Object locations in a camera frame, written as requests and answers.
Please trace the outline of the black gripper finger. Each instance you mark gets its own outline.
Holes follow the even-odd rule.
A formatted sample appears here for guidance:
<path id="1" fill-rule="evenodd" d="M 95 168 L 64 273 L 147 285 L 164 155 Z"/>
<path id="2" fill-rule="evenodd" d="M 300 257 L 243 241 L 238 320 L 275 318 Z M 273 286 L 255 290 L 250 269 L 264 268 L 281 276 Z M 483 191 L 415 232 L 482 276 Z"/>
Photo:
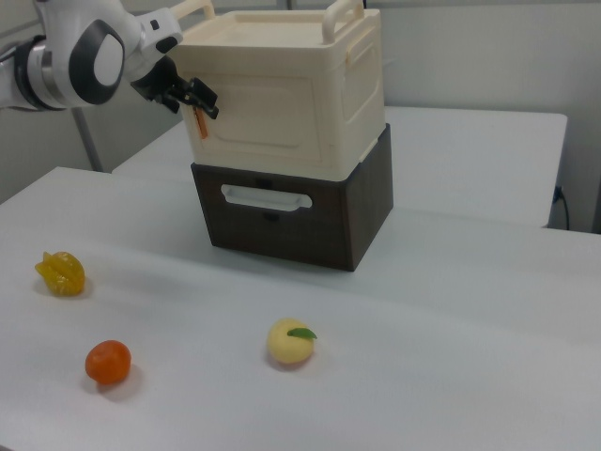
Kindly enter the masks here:
<path id="1" fill-rule="evenodd" d="M 178 97 L 177 101 L 184 105 L 200 109 L 209 118 L 216 118 L 219 115 L 219 108 L 217 106 L 216 98 L 204 99 L 196 96 L 183 96 Z"/>
<path id="2" fill-rule="evenodd" d="M 191 105 L 201 108 L 214 108 L 218 99 L 217 94 L 197 77 L 189 81 L 186 94 Z"/>

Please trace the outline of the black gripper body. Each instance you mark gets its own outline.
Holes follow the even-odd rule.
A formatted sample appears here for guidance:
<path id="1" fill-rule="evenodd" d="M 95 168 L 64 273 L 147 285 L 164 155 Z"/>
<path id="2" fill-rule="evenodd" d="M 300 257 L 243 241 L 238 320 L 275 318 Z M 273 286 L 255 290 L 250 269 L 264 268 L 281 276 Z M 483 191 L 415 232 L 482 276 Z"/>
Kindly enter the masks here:
<path id="1" fill-rule="evenodd" d="M 177 113 L 188 99 L 188 83 L 178 75 L 176 64 L 168 56 L 161 58 L 146 76 L 131 82 L 131 86 L 147 101 L 161 104 L 172 113 Z"/>

